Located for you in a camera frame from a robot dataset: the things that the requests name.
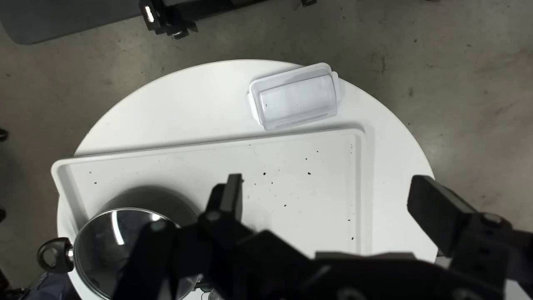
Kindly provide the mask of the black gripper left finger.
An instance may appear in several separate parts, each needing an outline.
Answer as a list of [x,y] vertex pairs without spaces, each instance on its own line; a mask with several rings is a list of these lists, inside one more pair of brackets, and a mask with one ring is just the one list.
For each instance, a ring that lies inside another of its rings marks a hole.
[[216,183],[211,188],[208,203],[201,213],[201,219],[215,221],[228,216],[240,221],[243,214],[243,176],[230,173],[225,183]]

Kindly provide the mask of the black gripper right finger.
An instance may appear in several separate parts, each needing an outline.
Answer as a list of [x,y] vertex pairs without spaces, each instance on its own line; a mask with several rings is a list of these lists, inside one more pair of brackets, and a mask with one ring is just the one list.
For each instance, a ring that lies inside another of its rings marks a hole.
[[505,266],[510,261],[505,244],[510,223],[478,211],[428,174],[411,176],[408,211],[451,266]]

